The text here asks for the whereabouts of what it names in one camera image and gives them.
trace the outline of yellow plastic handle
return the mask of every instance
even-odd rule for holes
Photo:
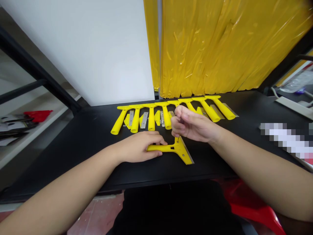
[[[189,110],[191,110],[191,111],[193,111],[195,113],[197,112],[190,102],[187,102],[186,104],[187,104],[187,107],[188,107]]]
[[[166,106],[162,106],[162,108],[163,108],[163,117],[164,117],[165,129],[170,130],[170,129],[172,129],[172,125],[171,125],[171,119],[169,116],[169,112],[167,111]]]
[[[148,131],[155,131],[156,124],[154,120],[154,108],[149,109],[149,123],[148,123]]]
[[[212,107],[210,107],[205,101],[201,101],[200,103],[202,104],[202,107],[204,108],[206,113],[209,115],[212,122],[218,122],[221,119],[215,112],[215,110]]]
[[[116,122],[115,122],[115,124],[111,130],[111,134],[117,135],[120,132],[120,129],[121,129],[121,126],[123,124],[126,113],[127,113],[127,110],[122,110],[120,116],[116,120]]]
[[[147,151],[174,152],[171,146],[173,145],[149,145]]]
[[[214,99],[213,101],[228,120],[233,120],[236,117],[219,99]]]
[[[140,109],[135,109],[135,114],[134,114],[134,118],[133,118],[133,123],[131,125],[131,129],[130,132],[132,133],[137,133],[138,132],[138,126],[139,126],[139,112]]]

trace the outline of black table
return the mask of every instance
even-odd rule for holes
[[[260,123],[278,122],[288,123],[292,128],[304,129],[308,128],[309,119],[257,91],[226,93],[221,96],[220,100],[227,103],[240,117],[234,120],[220,120],[218,122],[220,126],[302,167],[289,153],[276,147],[268,137],[261,135],[258,127]],[[195,108],[200,106],[199,102],[192,104]],[[0,203],[27,200],[58,176],[101,149],[130,136],[132,133],[126,127],[122,127],[118,135],[110,133],[121,113],[116,109],[117,106],[117,104],[94,106],[79,112],[26,172],[3,193]],[[168,110],[175,110],[175,106],[169,105]],[[149,109],[143,108],[140,115],[145,111]],[[171,130],[157,125],[156,130],[165,141],[173,143]],[[236,177],[234,171],[208,144],[187,138],[184,138],[184,142],[195,164],[185,165],[175,153],[164,153],[161,157],[142,163],[122,163],[113,171],[99,192],[190,180]]]

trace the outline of yellow plastic curtain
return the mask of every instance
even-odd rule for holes
[[[153,87],[155,90],[158,90],[160,87],[160,53],[157,22],[157,0],[143,0],[143,4],[146,17]]]
[[[307,0],[163,0],[164,98],[258,88],[312,27]]]

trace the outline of black metal frame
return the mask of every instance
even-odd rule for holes
[[[44,86],[49,92],[65,104],[73,112],[73,115],[76,115],[81,110],[81,106],[66,92],[66,90],[64,90],[63,87],[61,87],[2,27],[0,27],[0,49],[37,80],[36,82],[1,95],[0,104],[40,86]]]
[[[267,95],[269,89],[292,68],[299,60],[312,60],[311,56],[305,55],[313,48],[313,27],[289,52],[285,59],[267,76],[258,88],[258,91]]]

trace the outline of white cable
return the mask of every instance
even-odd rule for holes
[[[271,87],[271,89],[272,89],[272,91],[274,92],[274,95],[276,96],[276,98],[278,99],[279,97],[278,97],[278,95],[276,94],[275,89],[274,89],[273,87]]]
[[[304,93],[313,98],[313,95],[310,92],[304,91]]]

